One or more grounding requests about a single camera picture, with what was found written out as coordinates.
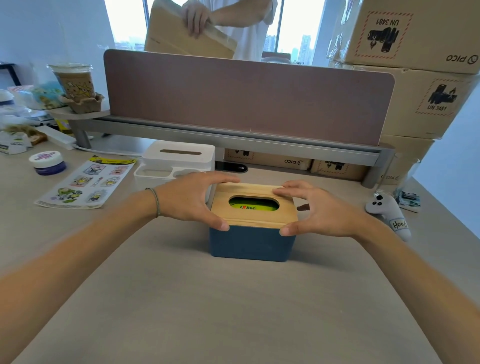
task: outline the iced coffee cup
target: iced coffee cup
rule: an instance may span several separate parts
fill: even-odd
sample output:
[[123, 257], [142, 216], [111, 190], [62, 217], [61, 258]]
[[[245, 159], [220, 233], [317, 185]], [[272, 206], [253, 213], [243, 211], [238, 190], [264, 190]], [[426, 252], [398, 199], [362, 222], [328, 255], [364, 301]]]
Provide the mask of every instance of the iced coffee cup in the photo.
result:
[[83, 63], [49, 64], [65, 90], [66, 98], [80, 102], [85, 98], [95, 98], [92, 82], [92, 66]]

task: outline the sticker sheet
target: sticker sheet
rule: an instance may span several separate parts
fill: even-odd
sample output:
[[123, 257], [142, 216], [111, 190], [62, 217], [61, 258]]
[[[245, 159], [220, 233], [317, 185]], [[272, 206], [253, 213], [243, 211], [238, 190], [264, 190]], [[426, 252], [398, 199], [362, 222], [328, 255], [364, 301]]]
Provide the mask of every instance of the sticker sheet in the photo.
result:
[[52, 208], [99, 208], [136, 161], [93, 156], [35, 203]]

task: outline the building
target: building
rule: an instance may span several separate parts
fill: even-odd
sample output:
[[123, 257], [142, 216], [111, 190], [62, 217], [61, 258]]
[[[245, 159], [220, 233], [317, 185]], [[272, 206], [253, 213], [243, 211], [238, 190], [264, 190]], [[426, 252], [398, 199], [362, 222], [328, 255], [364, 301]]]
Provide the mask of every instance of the building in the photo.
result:
[[264, 43], [264, 52], [275, 52], [276, 36], [267, 35]]
[[298, 60], [298, 58], [299, 58], [299, 50], [298, 50], [298, 48], [292, 49], [292, 54], [291, 54], [291, 56], [290, 56], [290, 60], [291, 60], [292, 62], [296, 62], [296, 61]]
[[300, 50], [299, 50], [299, 64], [308, 64], [310, 60], [310, 42], [312, 36], [303, 35], [301, 38]]

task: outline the gray desk surface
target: gray desk surface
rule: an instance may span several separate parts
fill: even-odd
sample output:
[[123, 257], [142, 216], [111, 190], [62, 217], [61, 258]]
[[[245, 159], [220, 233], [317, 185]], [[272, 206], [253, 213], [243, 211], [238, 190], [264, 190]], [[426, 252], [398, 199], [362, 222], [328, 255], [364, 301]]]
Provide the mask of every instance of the gray desk surface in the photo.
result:
[[[45, 143], [35, 152], [51, 149]], [[28, 165], [31, 153], [0, 157], [0, 271], [102, 214], [33, 204], [90, 156], [62, 153], [68, 169], [48, 177]], [[355, 182], [302, 177], [359, 206], [371, 193]], [[258, 169], [241, 175], [263, 184], [295, 178]], [[133, 188], [131, 172], [105, 207]], [[424, 211], [405, 213], [409, 245], [480, 302], [479, 240], [418, 183], [410, 190], [421, 194]], [[92, 274], [15, 364], [439, 362], [353, 240], [299, 236], [286, 263], [213, 258], [205, 226], [159, 218]]]

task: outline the wooden lid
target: wooden lid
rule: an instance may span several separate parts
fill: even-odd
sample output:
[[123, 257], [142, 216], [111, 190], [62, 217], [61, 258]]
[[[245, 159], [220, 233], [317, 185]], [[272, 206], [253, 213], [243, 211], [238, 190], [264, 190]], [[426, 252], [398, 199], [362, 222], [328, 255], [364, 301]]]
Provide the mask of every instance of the wooden lid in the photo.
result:
[[[225, 219], [230, 225], [258, 228], [280, 229], [282, 226], [298, 220], [297, 208], [291, 197], [280, 197], [272, 190], [279, 186], [248, 183], [218, 184], [212, 203], [212, 212]], [[260, 197], [278, 202], [278, 210], [262, 211], [239, 209], [230, 206], [233, 197]]]

